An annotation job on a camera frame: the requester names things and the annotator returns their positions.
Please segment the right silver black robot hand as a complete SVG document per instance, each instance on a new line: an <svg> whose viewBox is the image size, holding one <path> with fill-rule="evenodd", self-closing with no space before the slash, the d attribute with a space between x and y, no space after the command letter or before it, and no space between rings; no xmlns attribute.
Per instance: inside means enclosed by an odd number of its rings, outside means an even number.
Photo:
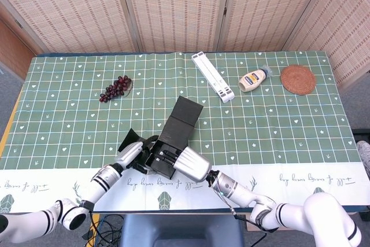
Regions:
<svg viewBox="0 0 370 247"><path fill-rule="evenodd" d="M203 182L212 169L211 163L189 146L182 151L160 150L154 162L156 172L169 180L179 172L193 182Z"/></svg>

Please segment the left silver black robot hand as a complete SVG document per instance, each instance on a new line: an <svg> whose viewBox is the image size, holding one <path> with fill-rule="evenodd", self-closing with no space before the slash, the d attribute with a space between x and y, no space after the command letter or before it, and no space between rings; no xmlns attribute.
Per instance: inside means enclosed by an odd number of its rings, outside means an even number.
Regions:
<svg viewBox="0 0 370 247"><path fill-rule="evenodd" d="M148 174L148 170L138 164L138 157L143 151L143 142L133 142L127 145L122 151L118 152L116 156L116 163L121 166L123 170L133 168L142 174Z"/></svg>

